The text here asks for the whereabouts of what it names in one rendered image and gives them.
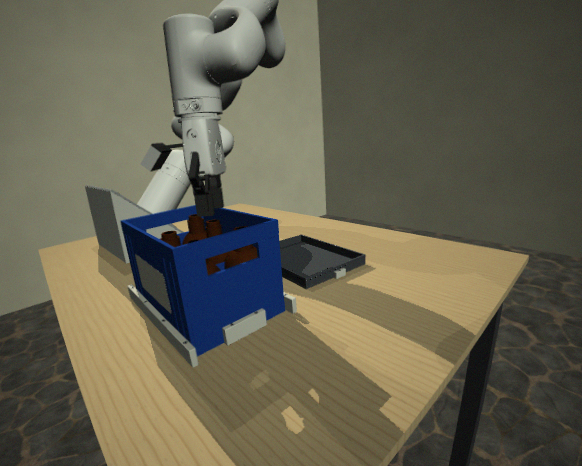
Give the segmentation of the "brown bottle with red base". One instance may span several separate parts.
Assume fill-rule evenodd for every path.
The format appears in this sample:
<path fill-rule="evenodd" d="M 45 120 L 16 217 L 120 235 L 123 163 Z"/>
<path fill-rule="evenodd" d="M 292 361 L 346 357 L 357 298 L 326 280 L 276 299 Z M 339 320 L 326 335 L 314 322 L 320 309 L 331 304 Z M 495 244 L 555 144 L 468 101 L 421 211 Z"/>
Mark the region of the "brown bottle with red base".
<path fill-rule="evenodd" d="M 207 238 L 222 234 L 222 227 L 220 224 L 220 220 L 206 221 L 206 234 L 207 234 Z M 219 263 L 225 262 L 226 256 L 228 255 L 229 252 L 217 255 L 215 257 L 208 258 L 208 261 L 211 261 L 214 264 L 219 264 Z"/>

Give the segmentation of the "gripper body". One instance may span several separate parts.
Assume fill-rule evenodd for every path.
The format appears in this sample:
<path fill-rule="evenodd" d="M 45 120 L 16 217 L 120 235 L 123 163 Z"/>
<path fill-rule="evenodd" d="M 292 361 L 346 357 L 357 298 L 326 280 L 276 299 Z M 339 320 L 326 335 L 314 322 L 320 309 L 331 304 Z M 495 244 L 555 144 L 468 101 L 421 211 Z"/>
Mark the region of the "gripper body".
<path fill-rule="evenodd" d="M 183 153 L 187 175 L 189 175 L 192 152 L 199 153 L 201 164 L 199 176 L 210 174 L 211 177 L 216 177 L 226 171 L 219 120 L 221 120 L 220 116 L 178 119 L 178 123 L 182 123 Z"/>

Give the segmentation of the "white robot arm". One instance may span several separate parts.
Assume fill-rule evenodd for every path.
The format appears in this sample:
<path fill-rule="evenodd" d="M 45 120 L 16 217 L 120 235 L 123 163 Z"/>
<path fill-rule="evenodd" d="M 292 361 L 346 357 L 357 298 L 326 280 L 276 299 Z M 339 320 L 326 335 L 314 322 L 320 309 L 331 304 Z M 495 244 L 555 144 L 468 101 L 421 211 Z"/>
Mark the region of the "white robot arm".
<path fill-rule="evenodd" d="M 175 115 L 171 126 L 177 137 L 182 139 L 178 119 L 222 114 L 242 79 L 258 65 L 273 68 L 282 61 L 286 45 L 276 15 L 278 1 L 223 0 L 208 18 L 179 14 L 164 21 Z M 182 143 L 162 145 L 153 143 L 141 162 L 150 172 L 158 170 L 137 203 L 151 213 L 177 209 L 191 185 L 183 150 L 170 149 L 183 147 Z"/>

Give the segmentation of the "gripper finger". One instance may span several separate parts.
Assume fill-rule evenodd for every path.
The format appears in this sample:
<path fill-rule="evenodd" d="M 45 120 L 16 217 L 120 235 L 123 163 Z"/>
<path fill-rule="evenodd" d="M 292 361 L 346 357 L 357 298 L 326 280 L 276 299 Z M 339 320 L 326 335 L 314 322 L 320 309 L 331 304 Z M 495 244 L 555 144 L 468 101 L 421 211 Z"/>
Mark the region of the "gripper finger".
<path fill-rule="evenodd" d="M 214 200 L 214 207 L 215 208 L 223 208 L 223 194 L 221 188 L 221 176 L 217 176 L 214 178 L 210 178 L 210 193 L 213 193 L 213 200 Z"/>
<path fill-rule="evenodd" d="M 199 176 L 199 153 L 192 152 L 188 178 L 193 187 L 197 216 L 213 216 L 215 214 L 213 195 L 210 193 L 210 175 Z M 204 182 L 205 181 L 205 185 Z"/>

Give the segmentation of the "dark blue crate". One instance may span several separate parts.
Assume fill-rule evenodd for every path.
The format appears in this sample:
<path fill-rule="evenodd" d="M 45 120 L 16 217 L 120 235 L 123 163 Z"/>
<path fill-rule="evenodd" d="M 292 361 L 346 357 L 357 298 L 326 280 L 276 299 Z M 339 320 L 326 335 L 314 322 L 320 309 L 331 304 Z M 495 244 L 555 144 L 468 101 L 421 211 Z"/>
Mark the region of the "dark blue crate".
<path fill-rule="evenodd" d="M 224 343 L 222 327 L 260 309 L 267 321 L 285 311 L 285 302 L 278 219 L 215 208 L 214 216 L 202 216 L 205 230 L 206 221 L 220 220 L 222 234 L 182 245 L 189 231 L 180 233 L 177 247 L 146 232 L 192 214 L 196 205 L 122 220 L 121 226 L 136 289 L 199 356 Z M 240 226 L 247 227 L 233 231 Z M 205 259 L 251 244 L 258 258 L 227 269 L 216 264 L 221 271 L 208 275 Z"/>

